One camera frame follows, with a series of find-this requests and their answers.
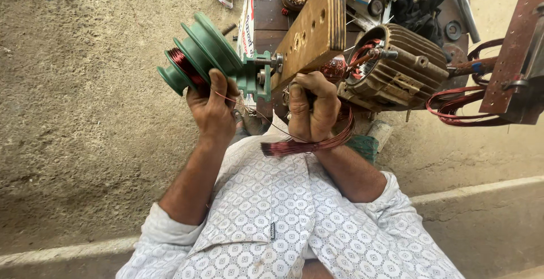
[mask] hand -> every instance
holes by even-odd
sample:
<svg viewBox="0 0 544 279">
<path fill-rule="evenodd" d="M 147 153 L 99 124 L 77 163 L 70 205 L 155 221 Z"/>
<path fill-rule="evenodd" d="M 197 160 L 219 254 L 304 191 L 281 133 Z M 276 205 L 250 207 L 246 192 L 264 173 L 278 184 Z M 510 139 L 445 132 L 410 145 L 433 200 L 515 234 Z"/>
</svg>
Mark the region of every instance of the hand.
<svg viewBox="0 0 544 279">
<path fill-rule="evenodd" d="M 211 69 L 209 77 L 212 81 L 209 97 L 203 97 L 203 92 L 191 88 L 187 91 L 187 104 L 193 113 L 196 124 L 199 127 L 201 141 L 209 141 L 227 147 L 236 132 L 235 117 L 232 110 L 235 103 L 217 95 L 215 91 L 230 99 L 236 99 L 240 91 L 236 82 L 226 79 L 218 69 Z"/>
<path fill-rule="evenodd" d="M 317 96 L 313 102 L 313 112 L 309 111 L 304 88 Z M 296 74 L 289 87 L 289 110 L 289 134 L 295 141 L 300 142 L 297 138 L 301 138 L 306 142 L 320 142 L 329 138 L 340 110 L 336 86 L 318 71 L 307 75 Z"/>
</svg>

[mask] black washer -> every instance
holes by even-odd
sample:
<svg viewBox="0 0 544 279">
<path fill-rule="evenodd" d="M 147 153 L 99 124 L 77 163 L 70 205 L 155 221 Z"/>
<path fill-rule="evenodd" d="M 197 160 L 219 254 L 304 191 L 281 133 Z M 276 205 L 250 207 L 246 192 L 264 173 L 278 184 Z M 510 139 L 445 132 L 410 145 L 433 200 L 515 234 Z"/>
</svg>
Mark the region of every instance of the black washer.
<svg viewBox="0 0 544 279">
<path fill-rule="evenodd" d="M 384 4 L 379 0 L 372 0 L 370 4 L 368 4 L 368 13 L 371 16 L 379 16 L 384 12 Z"/>
<path fill-rule="evenodd" d="M 445 26 L 444 32 L 448 39 L 455 41 L 461 37 L 461 24 L 456 20 L 452 20 Z"/>
</svg>

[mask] foot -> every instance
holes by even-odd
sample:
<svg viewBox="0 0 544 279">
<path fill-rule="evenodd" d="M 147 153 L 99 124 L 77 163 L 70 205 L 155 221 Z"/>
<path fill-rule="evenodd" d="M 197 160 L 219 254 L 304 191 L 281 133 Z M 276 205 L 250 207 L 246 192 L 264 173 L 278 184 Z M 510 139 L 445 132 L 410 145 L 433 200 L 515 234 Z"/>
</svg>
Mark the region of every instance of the foot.
<svg viewBox="0 0 544 279">
<path fill-rule="evenodd" d="M 244 119 L 242 118 L 240 111 L 238 111 L 237 109 L 234 109 L 234 113 L 235 113 L 236 128 L 243 128 Z"/>
</svg>

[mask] dirt floor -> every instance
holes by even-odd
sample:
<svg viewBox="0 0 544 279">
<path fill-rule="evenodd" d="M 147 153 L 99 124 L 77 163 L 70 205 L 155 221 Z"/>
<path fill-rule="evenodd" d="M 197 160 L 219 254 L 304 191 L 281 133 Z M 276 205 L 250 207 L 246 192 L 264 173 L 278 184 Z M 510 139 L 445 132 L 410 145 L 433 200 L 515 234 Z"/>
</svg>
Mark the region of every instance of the dirt floor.
<svg viewBox="0 0 544 279">
<path fill-rule="evenodd" d="M 0 253 L 139 233 L 197 137 L 155 67 L 242 1 L 0 1 Z"/>
<path fill-rule="evenodd" d="M 483 40 L 517 0 L 472 0 Z M 181 22 L 237 21 L 241 1 L 0 0 L 0 253 L 135 235 L 184 165 L 197 128 L 160 78 Z M 425 112 L 379 164 L 410 195 L 542 174 L 543 124 L 454 129 Z"/>
</svg>

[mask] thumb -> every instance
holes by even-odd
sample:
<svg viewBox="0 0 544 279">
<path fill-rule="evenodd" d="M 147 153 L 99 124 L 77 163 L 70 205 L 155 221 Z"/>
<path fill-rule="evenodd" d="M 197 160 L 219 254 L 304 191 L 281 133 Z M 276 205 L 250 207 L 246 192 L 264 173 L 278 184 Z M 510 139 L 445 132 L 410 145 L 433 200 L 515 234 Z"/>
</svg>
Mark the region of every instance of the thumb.
<svg viewBox="0 0 544 279">
<path fill-rule="evenodd" d="M 218 69 L 211 69 L 209 72 L 209 78 L 212 81 L 212 85 L 209 91 L 209 102 L 212 105 L 220 105 L 225 103 L 225 99 L 215 92 L 221 94 L 222 96 L 227 95 L 227 78 L 219 71 Z"/>
<path fill-rule="evenodd" d="M 304 88 L 293 82 L 289 86 L 289 133 L 296 137 L 309 137 L 309 103 Z"/>
</svg>

